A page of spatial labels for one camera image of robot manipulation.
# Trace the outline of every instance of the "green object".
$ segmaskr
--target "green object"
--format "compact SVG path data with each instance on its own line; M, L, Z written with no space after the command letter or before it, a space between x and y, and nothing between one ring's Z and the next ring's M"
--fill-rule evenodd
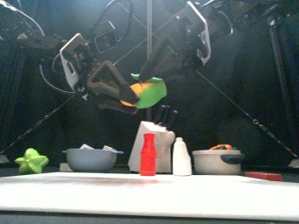
M132 78L138 81L138 74L130 74ZM146 87L142 93L137 96L138 102L134 105L138 109L150 108L166 95L166 89L164 85L164 80L158 78L152 78L146 83L153 83Z
M14 162L19 165L18 174L23 175L41 173L49 159L41 156L36 149L29 148L22 157L18 157Z

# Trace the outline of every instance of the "green star toy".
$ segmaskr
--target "green star toy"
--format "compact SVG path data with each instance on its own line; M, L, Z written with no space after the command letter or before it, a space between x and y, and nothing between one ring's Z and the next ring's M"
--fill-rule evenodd
M41 156L36 149L30 148L14 162L19 165L18 174L25 175L41 173L42 167L48 164L49 159Z

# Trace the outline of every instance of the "white bottle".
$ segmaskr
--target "white bottle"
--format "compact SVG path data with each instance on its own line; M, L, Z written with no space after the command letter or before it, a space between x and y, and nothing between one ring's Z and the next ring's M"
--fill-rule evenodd
M172 175L192 175L192 161L181 137L176 137L172 147Z

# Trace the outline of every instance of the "red bottle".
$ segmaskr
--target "red bottle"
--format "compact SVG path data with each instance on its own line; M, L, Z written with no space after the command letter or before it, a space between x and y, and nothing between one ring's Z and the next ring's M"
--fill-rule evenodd
M154 175L154 134L144 133L144 146L140 151L140 170L138 174L142 176Z

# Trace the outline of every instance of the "white container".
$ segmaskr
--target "white container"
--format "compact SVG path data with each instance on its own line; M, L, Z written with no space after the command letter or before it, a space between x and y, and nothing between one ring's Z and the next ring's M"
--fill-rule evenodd
M194 150L193 166L197 174L238 175L244 154L238 150Z
M172 147L172 175L192 175L192 160L186 151L186 146L180 137L176 137Z

